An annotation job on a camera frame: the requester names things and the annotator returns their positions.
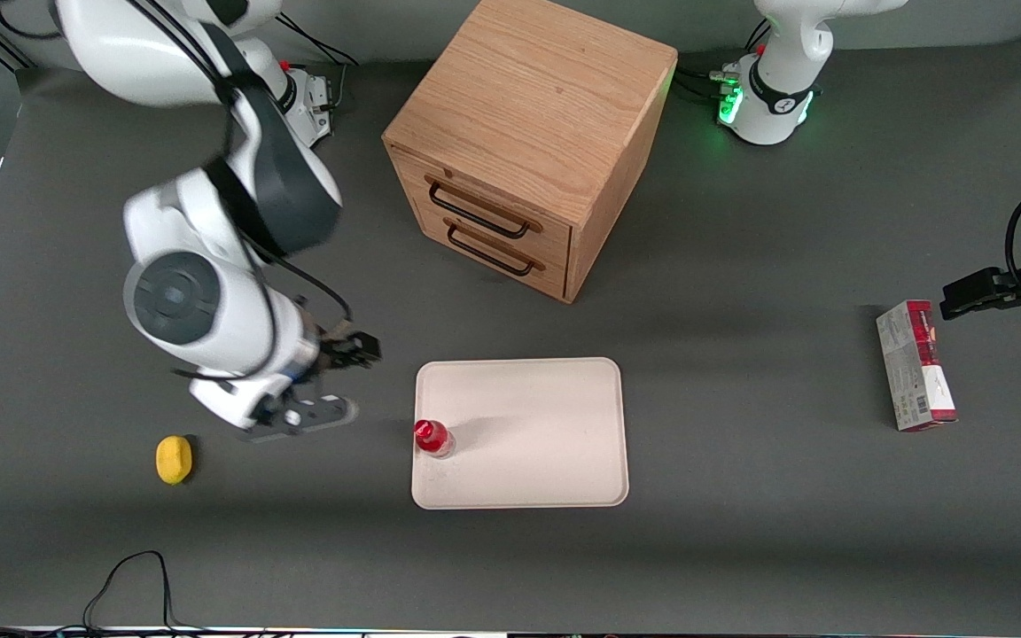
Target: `yellow sponge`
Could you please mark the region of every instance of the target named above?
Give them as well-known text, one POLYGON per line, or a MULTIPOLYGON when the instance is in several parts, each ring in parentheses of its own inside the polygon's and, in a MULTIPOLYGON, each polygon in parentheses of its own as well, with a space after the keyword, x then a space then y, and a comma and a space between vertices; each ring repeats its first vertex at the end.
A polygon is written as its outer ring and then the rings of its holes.
POLYGON ((179 485, 192 473, 192 444, 182 436, 164 437, 157 445, 157 474, 167 485, 179 485))

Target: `green led light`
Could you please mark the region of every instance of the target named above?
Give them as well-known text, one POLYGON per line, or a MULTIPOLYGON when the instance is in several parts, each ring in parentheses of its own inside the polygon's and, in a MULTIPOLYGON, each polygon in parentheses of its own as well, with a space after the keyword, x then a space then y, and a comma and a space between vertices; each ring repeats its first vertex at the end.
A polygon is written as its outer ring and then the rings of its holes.
POLYGON ((806 121, 806 113, 810 111, 810 102, 814 101, 814 91, 810 91, 810 95, 806 97, 806 105, 803 106, 803 114, 797 116, 797 122, 799 125, 806 121))
POLYGON ((742 104, 742 89, 736 86, 733 92, 726 96, 722 104, 720 104, 720 119, 725 125, 735 121, 735 116, 738 114, 738 105, 740 104, 742 104))

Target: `white tray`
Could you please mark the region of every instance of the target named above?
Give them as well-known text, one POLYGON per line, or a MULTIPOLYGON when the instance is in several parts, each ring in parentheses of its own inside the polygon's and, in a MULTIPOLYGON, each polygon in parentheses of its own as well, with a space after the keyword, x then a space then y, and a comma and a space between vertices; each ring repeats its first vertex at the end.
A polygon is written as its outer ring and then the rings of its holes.
POLYGON ((412 445, 425 509, 609 507, 628 496, 621 371, 612 359, 437 360, 417 373, 417 420, 456 440, 412 445))

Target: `bottle cap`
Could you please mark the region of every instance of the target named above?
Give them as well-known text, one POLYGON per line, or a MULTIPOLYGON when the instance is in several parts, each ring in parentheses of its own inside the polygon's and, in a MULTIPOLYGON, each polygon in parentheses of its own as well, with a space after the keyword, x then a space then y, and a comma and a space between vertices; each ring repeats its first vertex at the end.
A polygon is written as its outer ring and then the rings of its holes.
POLYGON ((438 452, 447 444, 447 429, 438 421, 419 420, 412 427, 417 447, 425 452, 438 452))

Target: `box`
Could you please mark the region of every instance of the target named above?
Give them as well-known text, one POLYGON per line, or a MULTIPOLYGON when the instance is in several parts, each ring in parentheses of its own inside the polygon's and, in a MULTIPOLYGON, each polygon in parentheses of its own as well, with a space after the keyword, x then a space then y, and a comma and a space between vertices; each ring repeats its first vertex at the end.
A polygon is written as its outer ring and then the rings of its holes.
POLYGON ((957 420, 936 355, 930 301, 905 301, 878 316, 877 334, 892 392, 896 429, 913 433, 957 420))
POLYGON ((482 0, 382 140, 423 234, 572 302, 644 170, 676 49, 482 0))

